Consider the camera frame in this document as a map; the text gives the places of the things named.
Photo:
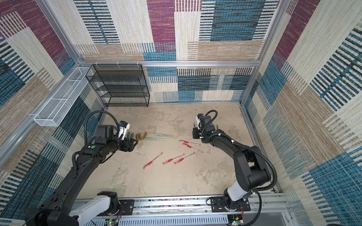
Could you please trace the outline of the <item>red pen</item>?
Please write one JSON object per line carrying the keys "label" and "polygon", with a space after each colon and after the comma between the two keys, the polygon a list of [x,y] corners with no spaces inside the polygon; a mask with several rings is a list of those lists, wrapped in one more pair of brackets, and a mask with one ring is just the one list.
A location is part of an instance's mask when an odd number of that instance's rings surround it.
{"label": "red pen", "polygon": [[190,145],[188,145],[188,144],[186,144],[186,143],[183,143],[183,145],[186,146],[186,147],[188,147],[188,148],[190,148],[190,149],[196,150],[197,152],[204,153],[203,151],[201,151],[201,150],[199,150],[199,149],[197,149],[197,148],[195,148],[195,147],[192,147],[192,146],[190,146]]}
{"label": "red pen", "polygon": [[196,154],[196,153],[193,152],[193,153],[191,153],[191,154],[189,154],[189,155],[187,155],[187,156],[185,156],[185,157],[183,157],[183,158],[180,158],[179,160],[175,161],[174,164],[179,164],[179,163],[181,163],[182,161],[184,161],[186,158],[189,158],[189,157],[191,157],[191,156],[193,156],[193,155],[195,155],[195,154]]}
{"label": "red pen", "polygon": [[188,145],[195,145],[195,146],[201,146],[201,144],[198,143],[194,143],[194,142],[189,142],[189,141],[185,141],[185,140],[179,140],[179,142],[188,144]]}
{"label": "red pen", "polygon": [[158,154],[153,160],[151,160],[150,162],[148,162],[147,164],[145,164],[143,166],[143,169],[146,169],[148,166],[150,166],[158,157],[160,157],[163,154],[163,152],[161,152],[160,154]]}
{"label": "red pen", "polygon": [[184,155],[185,155],[184,153],[183,153],[183,154],[180,154],[180,155],[178,155],[178,156],[176,156],[176,157],[173,157],[173,158],[171,158],[171,159],[168,159],[168,160],[162,162],[162,164],[167,164],[167,163],[169,163],[169,162],[171,162],[171,161],[173,161],[173,160],[176,160],[176,159],[178,159],[178,158],[183,157]]}

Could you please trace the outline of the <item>mint highlighter pen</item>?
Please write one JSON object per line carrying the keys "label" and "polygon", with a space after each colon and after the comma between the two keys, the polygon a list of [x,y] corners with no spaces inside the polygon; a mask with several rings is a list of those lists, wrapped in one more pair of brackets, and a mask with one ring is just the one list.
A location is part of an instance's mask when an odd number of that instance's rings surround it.
{"label": "mint highlighter pen", "polygon": [[157,141],[164,141],[165,139],[163,138],[155,138],[155,137],[146,137],[144,138],[145,140],[157,140]]}
{"label": "mint highlighter pen", "polygon": [[173,135],[162,134],[162,133],[155,133],[155,135],[159,137],[174,137]]}

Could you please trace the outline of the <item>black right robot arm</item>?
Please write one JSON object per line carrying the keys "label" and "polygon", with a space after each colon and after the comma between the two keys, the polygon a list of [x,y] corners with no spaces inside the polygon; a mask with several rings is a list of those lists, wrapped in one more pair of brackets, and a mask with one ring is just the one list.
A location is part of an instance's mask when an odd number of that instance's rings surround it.
{"label": "black right robot arm", "polygon": [[223,130],[216,129],[213,122],[217,116],[216,110],[198,114],[192,135],[194,139],[224,151],[233,159],[236,182],[225,190],[223,199],[229,209],[234,209],[236,204],[250,195],[271,190],[277,183],[277,171],[259,147],[243,145]]}

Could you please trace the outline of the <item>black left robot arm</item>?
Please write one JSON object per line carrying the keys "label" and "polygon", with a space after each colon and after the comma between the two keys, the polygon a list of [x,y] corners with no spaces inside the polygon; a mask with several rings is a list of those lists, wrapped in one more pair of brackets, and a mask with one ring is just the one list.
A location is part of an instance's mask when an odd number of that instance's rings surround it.
{"label": "black left robot arm", "polygon": [[94,170],[109,160],[116,151],[131,152],[138,142],[127,138],[130,124],[117,121],[101,125],[96,135],[84,140],[84,147],[72,154],[72,168],[53,194],[39,208],[25,213],[26,226],[83,226],[99,214],[117,215],[120,202],[115,192],[100,192],[77,210],[73,204]]}

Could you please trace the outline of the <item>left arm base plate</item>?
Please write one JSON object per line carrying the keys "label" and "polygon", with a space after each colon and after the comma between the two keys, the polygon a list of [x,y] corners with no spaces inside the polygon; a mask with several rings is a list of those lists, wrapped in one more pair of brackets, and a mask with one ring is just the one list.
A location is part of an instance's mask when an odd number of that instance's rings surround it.
{"label": "left arm base plate", "polygon": [[131,216],[133,214],[133,207],[135,200],[134,199],[127,199],[127,200],[118,200],[118,210],[115,212],[110,213],[101,213],[98,217],[117,217],[117,216]]}

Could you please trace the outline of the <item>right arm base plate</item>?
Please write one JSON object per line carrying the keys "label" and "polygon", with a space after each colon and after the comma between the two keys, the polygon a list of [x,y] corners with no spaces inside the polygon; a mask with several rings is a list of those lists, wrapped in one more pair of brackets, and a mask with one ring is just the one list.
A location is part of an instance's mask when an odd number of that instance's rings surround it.
{"label": "right arm base plate", "polygon": [[212,212],[251,211],[248,199],[232,201],[226,195],[207,198],[206,204],[211,206]]}

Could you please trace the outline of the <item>aluminium front rail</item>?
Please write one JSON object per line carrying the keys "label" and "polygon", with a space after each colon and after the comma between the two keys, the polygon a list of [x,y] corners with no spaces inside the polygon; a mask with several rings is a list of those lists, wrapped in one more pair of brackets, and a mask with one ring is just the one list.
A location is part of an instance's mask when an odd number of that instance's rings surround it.
{"label": "aluminium front rail", "polygon": [[94,217],[88,226],[296,226],[294,213],[283,193],[251,195],[251,211],[212,212],[206,200],[212,196],[132,197],[131,216]]}

